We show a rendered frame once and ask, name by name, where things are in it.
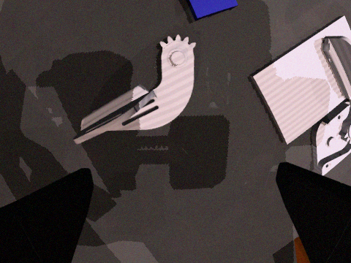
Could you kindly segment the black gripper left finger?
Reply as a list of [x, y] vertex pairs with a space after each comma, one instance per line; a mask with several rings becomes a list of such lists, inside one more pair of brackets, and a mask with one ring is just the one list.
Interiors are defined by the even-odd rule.
[[93, 187], [79, 169], [0, 207], [0, 263], [71, 263]]

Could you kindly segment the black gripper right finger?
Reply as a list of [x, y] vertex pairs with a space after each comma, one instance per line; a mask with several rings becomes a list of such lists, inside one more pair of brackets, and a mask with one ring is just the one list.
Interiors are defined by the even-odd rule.
[[310, 263], [351, 263], [351, 186], [287, 161], [276, 182]]

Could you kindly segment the blue flat block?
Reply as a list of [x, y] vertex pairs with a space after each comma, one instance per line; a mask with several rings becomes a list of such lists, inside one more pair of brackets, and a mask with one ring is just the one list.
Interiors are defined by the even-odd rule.
[[201, 20], [209, 15], [233, 9], [238, 3], [237, 0], [187, 0], [187, 5], [194, 20]]

